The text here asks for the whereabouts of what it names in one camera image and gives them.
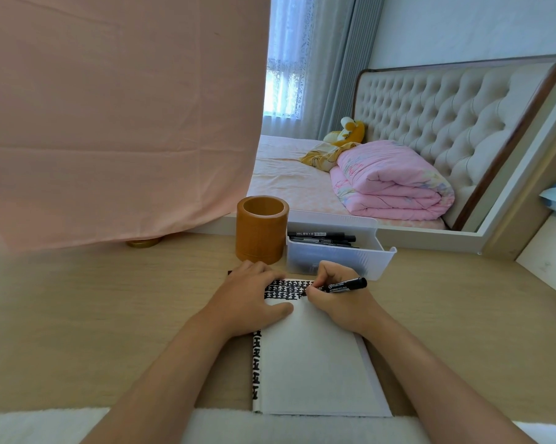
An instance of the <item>headboard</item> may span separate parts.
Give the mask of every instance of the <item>headboard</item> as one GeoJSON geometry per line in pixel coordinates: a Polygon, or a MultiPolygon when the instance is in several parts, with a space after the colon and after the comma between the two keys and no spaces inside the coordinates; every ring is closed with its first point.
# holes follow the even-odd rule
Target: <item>headboard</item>
{"type": "Polygon", "coordinates": [[[556,83],[556,55],[364,70],[352,117],[364,141],[395,140],[455,189],[443,216],[462,230],[556,83]]]}

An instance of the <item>person's right arm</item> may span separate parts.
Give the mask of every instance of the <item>person's right arm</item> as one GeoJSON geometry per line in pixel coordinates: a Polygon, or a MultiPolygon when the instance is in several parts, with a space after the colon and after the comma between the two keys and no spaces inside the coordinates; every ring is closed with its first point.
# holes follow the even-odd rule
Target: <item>person's right arm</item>
{"type": "Polygon", "coordinates": [[[322,261],[307,297],[340,327],[376,347],[434,444],[535,443],[385,312],[368,289],[333,294],[316,288],[356,277],[351,268],[322,261]]]}

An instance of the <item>person's left hand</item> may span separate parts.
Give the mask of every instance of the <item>person's left hand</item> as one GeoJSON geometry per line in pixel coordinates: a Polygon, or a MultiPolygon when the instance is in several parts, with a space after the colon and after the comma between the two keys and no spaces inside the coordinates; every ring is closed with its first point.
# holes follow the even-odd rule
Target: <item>person's left hand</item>
{"type": "Polygon", "coordinates": [[[244,261],[228,275],[201,314],[220,326],[227,338],[265,328],[294,310],[290,302],[269,306],[264,301],[266,287],[286,274],[262,261],[244,261]]]}

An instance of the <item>person's right hand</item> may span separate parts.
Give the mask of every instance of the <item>person's right hand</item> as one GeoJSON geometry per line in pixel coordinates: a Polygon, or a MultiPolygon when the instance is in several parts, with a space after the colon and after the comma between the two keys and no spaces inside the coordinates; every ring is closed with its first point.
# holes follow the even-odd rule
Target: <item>person's right hand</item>
{"type": "Polygon", "coordinates": [[[364,326],[370,322],[370,315],[379,309],[377,301],[368,288],[346,291],[343,293],[326,293],[318,287],[355,279],[358,273],[352,268],[333,261],[321,261],[315,281],[307,287],[307,298],[311,303],[326,312],[333,322],[341,328],[363,334],[364,326]]]}

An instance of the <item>mattress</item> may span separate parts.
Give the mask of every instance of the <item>mattress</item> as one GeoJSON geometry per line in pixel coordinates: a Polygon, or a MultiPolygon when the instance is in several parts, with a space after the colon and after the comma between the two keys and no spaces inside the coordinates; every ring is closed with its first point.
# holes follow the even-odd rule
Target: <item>mattress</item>
{"type": "MultiPolygon", "coordinates": [[[[333,193],[329,173],[299,162],[320,143],[318,140],[262,135],[247,196],[277,196],[291,209],[351,215],[333,193]]],[[[440,218],[434,221],[381,220],[382,225],[446,229],[440,218]]]]}

